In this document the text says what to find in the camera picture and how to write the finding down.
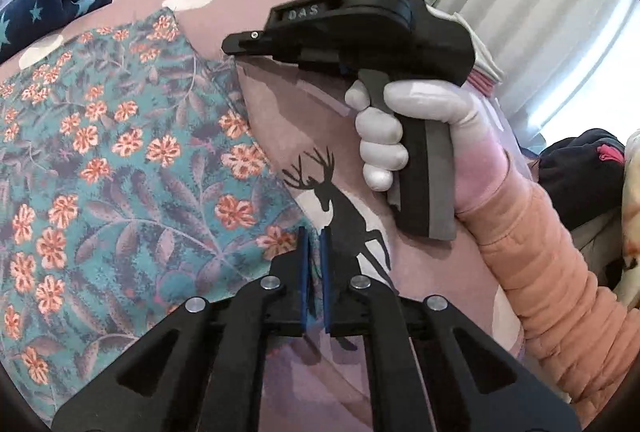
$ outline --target teal fabric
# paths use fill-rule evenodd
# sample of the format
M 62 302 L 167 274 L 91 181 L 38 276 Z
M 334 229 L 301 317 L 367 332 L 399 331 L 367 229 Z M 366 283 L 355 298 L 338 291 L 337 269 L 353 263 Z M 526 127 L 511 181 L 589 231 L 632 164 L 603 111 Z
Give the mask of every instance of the teal fabric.
M 0 96 L 0 358 L 47 423 L 186 298 L 233 295 L 313 232 L 233 61 L 201 61 L 169 10 L 79 35 Z

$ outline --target star pattern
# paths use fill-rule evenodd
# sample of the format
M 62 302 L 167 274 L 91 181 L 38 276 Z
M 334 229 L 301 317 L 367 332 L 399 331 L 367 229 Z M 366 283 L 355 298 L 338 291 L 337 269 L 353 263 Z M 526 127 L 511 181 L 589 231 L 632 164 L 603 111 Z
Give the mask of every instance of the star pattern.
M 84 16 L 85 13 L 89 11 L 91 5 L 95 3 L 95 0 L 77 0 L 71 1 L 71 4 L 76 5 L 78 7 L 78 12 L 76 13 L 76 18 L 80 16 Z
M 3 44 L 11 44 L 6 38 L 6 28 L 10 22 L 10 20 L 4 20 L 4 12 L 2 12 L 2 17 L 0 17 L 0 48 L 2 48 Z
M 38 2 L 36 1 L 36 3 L 33 5 L 33 8 L 29 10 L 29 13 L 31 14 L 31 22 L 42 20 L 42 18 L 40 17 L 41 11 L 42 11 L 42 8 L 38 8 Z

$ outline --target person's hand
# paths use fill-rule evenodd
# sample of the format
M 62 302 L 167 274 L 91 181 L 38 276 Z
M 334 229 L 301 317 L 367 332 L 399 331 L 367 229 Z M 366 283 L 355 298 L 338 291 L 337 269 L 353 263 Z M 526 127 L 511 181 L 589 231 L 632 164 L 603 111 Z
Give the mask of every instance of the person's hand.
M 475 96 L 440 80 L 411 80 L 387 84 L 384 99 L 395 113 L 450 124 L 457 213 L 479 207 L 496 192 L 507 174 L 508 159 Z M 369 93 L 359 80 L 348 89 L 345 101 L 359 111 L 355 125 L 362 139 L 364 179 L 372 190 L 389 190 L 393 171 L 408 162 L 400 143 L 402 125 L 396 117 L 370 107 Z

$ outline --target black deer print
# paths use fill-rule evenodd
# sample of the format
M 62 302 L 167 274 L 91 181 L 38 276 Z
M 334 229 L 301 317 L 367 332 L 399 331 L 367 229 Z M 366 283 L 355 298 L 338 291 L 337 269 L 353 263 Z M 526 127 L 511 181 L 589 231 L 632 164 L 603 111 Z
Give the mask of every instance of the black deer print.
M 367 222 L 362 214 L 358 212 L 357 208 L 349 201 L 349 198 L 345 196 L 337 186 L 331 183 L 334 175 L 335 160 L 334 155 L 329 152 L 329 149 L 327 148 L 326 150 L 326 157 L 322 157 L 318 149 L 314 149 L 314 152 L 315 155 L 308 152 L 305 152 L 305 154 L 318 165 L 321 165 L 324 171 L 324 180 L 320 182 L 311 176 L 307 176 L 306 181 L 304 180 L 302 174 L 302 156 L 300 155 L 298 157 L 298 166 L 296 167 L 294 164 L 291 165 L 297 177 L 288 170 L 283 170 L 282 173 L 288 178 L 285 179 L 284 182 L 298 190 L 313 190 L 324 212 L 329 211 L 329 203 L 331 202 L 334 209 L 334 217 L 329 223 L 329 228 L 331 229 L 331 237 L 336 250 L 351 257 L 356 257 L 359 253 L 364 255 L 376 269 L 379 276 L 395 290 L 389 274 L 367 248 L 368 242 L 377 241 L 385 251 L 386 267 L 391 269 L 389 251 L 386 249 L 382 233 L 379 230 L 368 231 Z

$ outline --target pink sleeve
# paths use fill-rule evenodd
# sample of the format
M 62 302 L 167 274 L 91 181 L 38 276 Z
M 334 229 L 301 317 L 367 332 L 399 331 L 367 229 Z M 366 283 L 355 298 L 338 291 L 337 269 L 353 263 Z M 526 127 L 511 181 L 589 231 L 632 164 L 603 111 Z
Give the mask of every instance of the pink sleeve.
M 640 351 L 640 312 L 598 287 L 546 192 L 513 167 L 494 196 L 458 217 L 522 320 L 527 350 L 586 426 Z

